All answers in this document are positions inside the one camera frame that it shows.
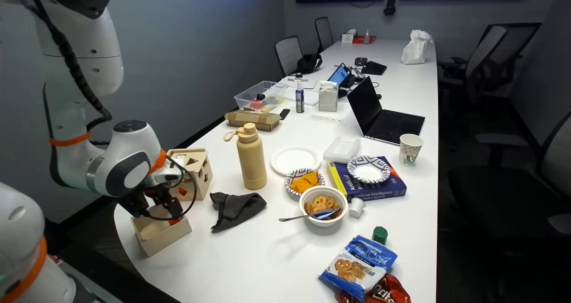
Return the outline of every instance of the gray wall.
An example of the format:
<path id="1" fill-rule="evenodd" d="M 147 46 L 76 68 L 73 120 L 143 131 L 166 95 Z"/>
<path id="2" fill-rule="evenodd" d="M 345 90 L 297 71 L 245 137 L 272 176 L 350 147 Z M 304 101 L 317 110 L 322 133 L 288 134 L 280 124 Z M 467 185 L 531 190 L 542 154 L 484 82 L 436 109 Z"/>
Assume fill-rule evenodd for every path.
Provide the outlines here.
<path id="1" fill-rule="evenodd" d="M 432 34 L 440 59 L 469 57 L 488 24 L 541 22 L 552 0 L 397 0 L 396 14 L 383 14 L 387 2 L 369 8 L 340 4 L 296 4 L 284 0 L 285 33 L 298 35 L 304 53 L 316 51 L 318 39 L 314 20 L 330 19 L 336 41 L 348 29 L 357 29 L 385 39 L 408 39 L 412 29 Z"/>
<path id="2" fill-rule="evenodd" d="M 125 67 L 123 86 L 103 100 L 113 122 L 145 120 L 169 149 L 233 108 L 235 94 L 279 79 L 273 44 L 284 36 L 283 9 L 283 0 L 112 0 Z M 0 179 L 59 222 L 98 195 L 51 181 L 34 22 L 21 7 L 0 12 Z M 91 138 L 109 138 L 111 126 Z"/>
<path id="3" fill-rule="evenodd" d="M 571 6 L 555 0 L 512 88 L 510 101 L 542 144 L 571 110 Z"/>

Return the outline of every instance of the paper cup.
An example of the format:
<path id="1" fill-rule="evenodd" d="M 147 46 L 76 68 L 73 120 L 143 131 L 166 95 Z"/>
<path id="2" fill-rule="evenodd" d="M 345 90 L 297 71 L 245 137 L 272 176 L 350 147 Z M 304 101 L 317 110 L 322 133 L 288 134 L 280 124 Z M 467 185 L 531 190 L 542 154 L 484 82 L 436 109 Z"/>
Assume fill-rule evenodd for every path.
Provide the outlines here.
<path id="1" fill-rule="evenodd" d="M 362 199 L 353 197 L 351 199 L 351 207 L 349 207 L 349 214 L 355 218 L 361 217 L 363 209 L 365 208 L 365 202 Z"/>
<path id="2" fill-rule="evenodd" d="M 400 136 L 400 152 L 398 162 L 404 166 L 413 166 L 424 141 L 416 134 L 403 134 Z"/>

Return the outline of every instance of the red box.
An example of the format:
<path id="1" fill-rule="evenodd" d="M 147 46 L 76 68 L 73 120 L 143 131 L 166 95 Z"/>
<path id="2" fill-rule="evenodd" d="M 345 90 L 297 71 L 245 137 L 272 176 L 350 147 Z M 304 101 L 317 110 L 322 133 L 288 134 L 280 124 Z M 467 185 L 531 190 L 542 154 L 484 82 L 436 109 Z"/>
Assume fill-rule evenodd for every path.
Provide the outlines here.
<path id="1" fill-rule="evenodd" d="M 375 42 L 376 39 L 376 35 L 369 35 L 369 44 Z M 365 35 L 355 35 L 353 37 L 353 44 L 365 44 Z"/>

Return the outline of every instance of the white table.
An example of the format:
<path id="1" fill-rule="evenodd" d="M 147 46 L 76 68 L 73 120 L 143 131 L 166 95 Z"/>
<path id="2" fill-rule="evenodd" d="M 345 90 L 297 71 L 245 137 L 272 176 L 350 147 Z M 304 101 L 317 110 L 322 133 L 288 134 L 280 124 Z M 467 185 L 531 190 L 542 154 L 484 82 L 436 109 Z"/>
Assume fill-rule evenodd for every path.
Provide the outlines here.
<path id="1" fill-rule="evenodd" d="M 371 237 L 376 226 L 389 232 L 387 246 L 398 254 L 392 274 L 398 277 L 413 301 L 436 301 L 436 237 L 438 189 L 438 94 L 436 51 L 430 46 L 426 63 L 402 65 L 400 55 L 406 41 L 377 40 L 371 45 L 335 43 L 322 53 L 324 63 L 310 79 L 326 80 L 344 62 L 353 65 L 355 57 L 375 58 L 387 65 L 379 82 L 384 108 L 426 117 L 420 136 L 425 144 L 414 167 L 398 164 L 398 146 L 363 138 L 361 154 L 385 155 L 408 187 L 404 197 L 367 202 L 359 220 L 346 215 L 331 228 L 318 228 L 296 220 L 279 222 L 280 217 L 300 213 L 297 199 L 283 187 L 283 177 L 269 166 L 273 152 L 286 145 L 305 145 L 323 153 L 337 135 L 361 137 L 357 121 L 347 101 L 339 100 L 335 117 L 347 118 L 345 125 L 309 120 L 318 106 L 306 106 L 289 116 L 273 132 L 261 132 L 268 183 L 257 192 L 268 205 L 251 220 L 225 232 L 212 234 L 218 212 L 207 198 L 196 202 L 187 214 L 192 232 L 151 258 L 135 238 L 130 215 L 117 206 L 115 221 L 120 240 L 135 267 L 151 284 L 182 303 L 202 302 L 335 302 L 330 288 L 318 275 L 336 254 L 356 235 Z M 192 144 L 206 148 L 213 170 L 209 192 L 242 195 L 247 190 L 241 179 L 236 142 L 224 142 L 226 132 L 235 130 L 226 122 Z M 326 174 L 326 163 L 320 171 Z"/>

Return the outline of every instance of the red chip bag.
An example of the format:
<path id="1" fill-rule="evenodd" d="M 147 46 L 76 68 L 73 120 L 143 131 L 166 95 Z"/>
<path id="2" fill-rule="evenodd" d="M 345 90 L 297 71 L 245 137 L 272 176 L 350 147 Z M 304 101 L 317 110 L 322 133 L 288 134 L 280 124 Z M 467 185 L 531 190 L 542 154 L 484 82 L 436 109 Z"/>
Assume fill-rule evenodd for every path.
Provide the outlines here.
<path id="1" fill-rule="evenodd" d="M 361 303 L 346 291 L 335 294 L 335 299 L 339 303 Z M 372 290 L 365 294 L 364 303 L 412 303 L 412 301 L 398 279 L 386 274 Z"/>

